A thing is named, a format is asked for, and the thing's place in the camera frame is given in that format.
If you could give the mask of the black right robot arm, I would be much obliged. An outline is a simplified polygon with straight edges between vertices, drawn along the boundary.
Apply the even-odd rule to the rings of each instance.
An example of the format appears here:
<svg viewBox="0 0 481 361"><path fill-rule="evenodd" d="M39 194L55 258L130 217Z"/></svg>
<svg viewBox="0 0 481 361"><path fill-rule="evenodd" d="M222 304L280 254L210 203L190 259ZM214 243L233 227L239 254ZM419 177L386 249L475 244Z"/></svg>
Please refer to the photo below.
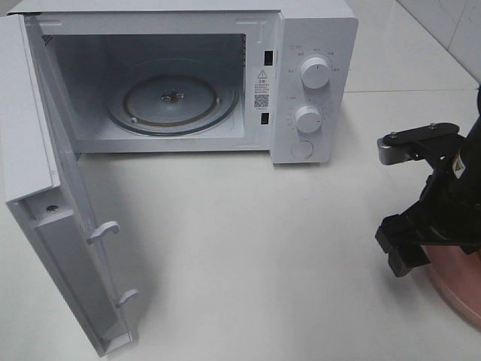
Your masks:
<svg viewBox="0 0 481 361"><path fill-rule="evenodd" d="M467 136L454 123L392 132L377 141L380 162L425 160L433 172L418 201L385 217L375 239L396 277L430 263L425 246L480 249L480 122Z"/></svg>

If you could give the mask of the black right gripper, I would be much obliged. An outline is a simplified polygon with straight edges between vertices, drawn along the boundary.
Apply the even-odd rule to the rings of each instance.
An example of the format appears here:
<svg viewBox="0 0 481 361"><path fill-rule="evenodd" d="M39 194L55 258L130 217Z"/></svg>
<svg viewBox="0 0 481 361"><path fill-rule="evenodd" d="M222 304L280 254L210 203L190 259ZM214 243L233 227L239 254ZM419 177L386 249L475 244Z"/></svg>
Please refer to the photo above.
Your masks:
<svg viewBox="0 0 481 361"><path fill-rule="evenodd" d="M424 246L460 247L466 254L480 249L480 173L465 168L457 177L452 159L433 168L419 200L404 211L385 217L375 239L397 278L431 261Z"/></svg>

